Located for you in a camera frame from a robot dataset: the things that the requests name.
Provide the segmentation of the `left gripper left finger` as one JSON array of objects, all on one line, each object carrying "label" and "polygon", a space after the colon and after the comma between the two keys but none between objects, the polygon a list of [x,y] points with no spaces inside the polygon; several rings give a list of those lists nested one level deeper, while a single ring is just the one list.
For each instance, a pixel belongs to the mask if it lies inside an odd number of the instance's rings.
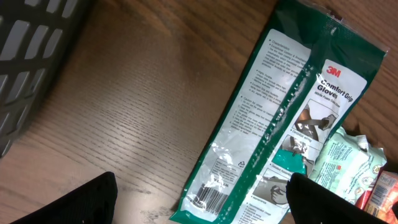
[{"label": "left gripper left finger", "polygon": [[11,224],[111,224],[118,197],[113,172],[105,172]]}]

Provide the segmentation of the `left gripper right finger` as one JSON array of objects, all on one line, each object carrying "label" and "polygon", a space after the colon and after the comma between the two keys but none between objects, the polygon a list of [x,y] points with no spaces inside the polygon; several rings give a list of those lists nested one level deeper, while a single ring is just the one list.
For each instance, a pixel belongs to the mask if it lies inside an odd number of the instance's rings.
[{"label": "left gripper right finger", "polygon": [[387,224],[302,174],[294,173],[286,189],[296,224]]}]

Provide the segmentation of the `light green wipes pack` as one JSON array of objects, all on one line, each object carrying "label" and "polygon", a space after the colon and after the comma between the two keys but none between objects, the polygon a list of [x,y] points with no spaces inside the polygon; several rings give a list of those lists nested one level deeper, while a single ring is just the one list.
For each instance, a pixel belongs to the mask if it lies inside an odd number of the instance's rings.
[{"label": "light green wipes pack", "polygon": [[383,149],[372,147],[365,135],[350,136],[339,128],[321,150],[309,179],[355,204],[374,187],[386,162]]}]

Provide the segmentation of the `red snack bag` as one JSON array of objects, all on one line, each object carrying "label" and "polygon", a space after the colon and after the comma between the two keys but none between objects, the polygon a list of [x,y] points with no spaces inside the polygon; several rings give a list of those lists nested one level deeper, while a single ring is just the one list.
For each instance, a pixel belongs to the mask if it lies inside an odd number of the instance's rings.
[{"label": "red snack bag", "polygon": [[371,182],[371,184],[369,185],[369,187],[364,191],[364,193],[360,196],[360,198],[356,201],[355,206],[358,207],[361,210],[364,210],[366,203],[368,202],[371,193],[373,191],[373,188],[378,180],[378,178],[380,177],[380,175],[382,174],[382,172],[384,171],[388,171],[388,172],[393,172],[393,173],[397,173],[397,163],[396,162],[391,162],[388,161],[384,166],[382,166],[379,170],[379,173],[377,175],[377,177]]}]

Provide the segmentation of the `green and white package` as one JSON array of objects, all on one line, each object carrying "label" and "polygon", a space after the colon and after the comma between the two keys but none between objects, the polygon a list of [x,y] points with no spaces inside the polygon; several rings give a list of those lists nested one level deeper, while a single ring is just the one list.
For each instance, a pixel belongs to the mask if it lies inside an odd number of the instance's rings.
[{"label": "green and white package", "polygon": [[279,1],[185,185],[177,223],[279,223],[387,54],[331,11]]}]

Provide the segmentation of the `orange and white snack packet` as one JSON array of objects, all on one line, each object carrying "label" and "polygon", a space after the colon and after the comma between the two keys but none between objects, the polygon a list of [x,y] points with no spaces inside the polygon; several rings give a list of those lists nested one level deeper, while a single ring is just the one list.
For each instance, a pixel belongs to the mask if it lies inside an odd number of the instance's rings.
[{"label": "orange and white snack packet", "polygon": [[382,171],[364,211],[386,223],[397,224],[397,174]]}]

